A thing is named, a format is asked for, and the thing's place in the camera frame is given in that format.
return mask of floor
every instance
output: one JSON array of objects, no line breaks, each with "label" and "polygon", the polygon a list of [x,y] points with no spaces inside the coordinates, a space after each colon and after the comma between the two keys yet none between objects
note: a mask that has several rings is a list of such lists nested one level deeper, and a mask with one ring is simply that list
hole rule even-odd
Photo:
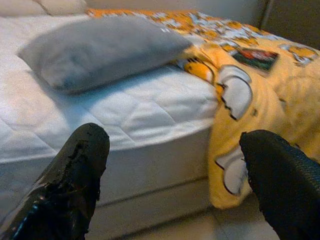
[{"label": "floor", "polygon": [[252,195],[240,207],[208,209],[119,240],[279,240]]}]

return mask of pillowcase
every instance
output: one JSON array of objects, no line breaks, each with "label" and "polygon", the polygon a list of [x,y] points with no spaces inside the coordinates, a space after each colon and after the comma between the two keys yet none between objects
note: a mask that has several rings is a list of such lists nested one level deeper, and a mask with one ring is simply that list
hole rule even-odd
[{"label": "pillowcase", "polygon": [[167,64],[191,44],[162,24],[114,16],[40,35],[18,56],[52,88],[74,94]]},{"label": "pillowcase", "polygon": [[84,14],[87,4],[84,0],[35,0],[47,14],[52,16]]},{"label": "pillowcase", "polygon": [[33,0],[0,0],[1,17],[17,17],[46,14],[46,11]]}]

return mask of white mattress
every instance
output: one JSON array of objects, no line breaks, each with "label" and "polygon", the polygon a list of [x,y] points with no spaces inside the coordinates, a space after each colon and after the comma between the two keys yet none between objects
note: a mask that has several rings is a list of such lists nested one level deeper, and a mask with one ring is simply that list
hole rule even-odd
[{"label": "white mattress", "polygon": [[15,55],[37,34],[86,18],[0,18],[0,163],[54,156],[88,122],[106,130],[111,150],[164,143],[212,125],[213,87],[174,66],[68,96],[41,83]]}]

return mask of blanket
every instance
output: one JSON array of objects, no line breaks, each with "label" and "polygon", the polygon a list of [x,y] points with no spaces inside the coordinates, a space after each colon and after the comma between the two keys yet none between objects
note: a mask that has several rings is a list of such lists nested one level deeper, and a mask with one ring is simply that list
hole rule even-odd
[{"label": "blanket", "polygon": [[[194,41],[175,61],[215,86],[220,100],[208,151],[210,200],[221,209],[238,206],[251,192],[242,132],[269,130],[320,162],[320,52],[248,24],[197,11],[89,9],[93,17],[136,15]],[[233,56],[244,48],[278,53],[268,74]]]}]

